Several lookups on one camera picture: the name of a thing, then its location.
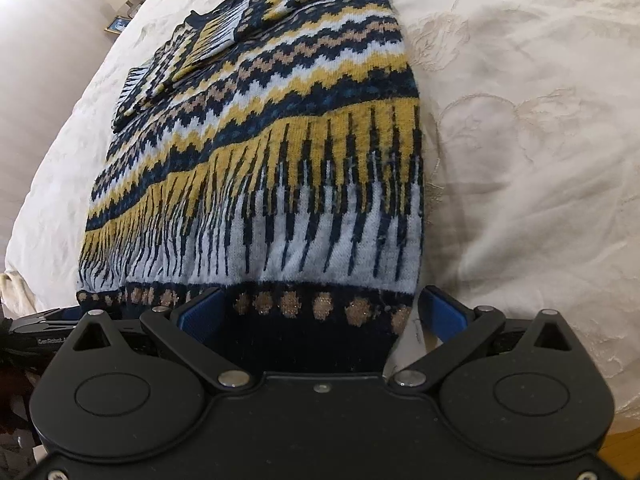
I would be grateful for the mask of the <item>blue picture frame left nightstand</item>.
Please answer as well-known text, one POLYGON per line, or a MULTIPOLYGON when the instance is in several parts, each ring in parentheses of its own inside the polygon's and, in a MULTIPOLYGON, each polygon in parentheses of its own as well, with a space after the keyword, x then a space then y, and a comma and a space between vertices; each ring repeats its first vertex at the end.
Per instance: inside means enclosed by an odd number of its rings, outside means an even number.
POLYGON ((116 16, 116 18, 113 18, 113 21, 104 28, 104 32, 112 35, 120 35, 130 22, 131 18, 129 16, 116 16))

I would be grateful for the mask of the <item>navy yellow patterned knit sweater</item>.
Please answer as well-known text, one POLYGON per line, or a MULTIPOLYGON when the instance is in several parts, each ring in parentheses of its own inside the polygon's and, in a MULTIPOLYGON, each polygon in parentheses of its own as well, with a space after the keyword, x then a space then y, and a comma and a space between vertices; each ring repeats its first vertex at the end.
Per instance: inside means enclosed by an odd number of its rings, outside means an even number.
POLYGON ((213 290, 244 367, 378 372, 423 248, 419 90, 388 0, 224 0, 127 74, 78 263, 85 310, 213 290))

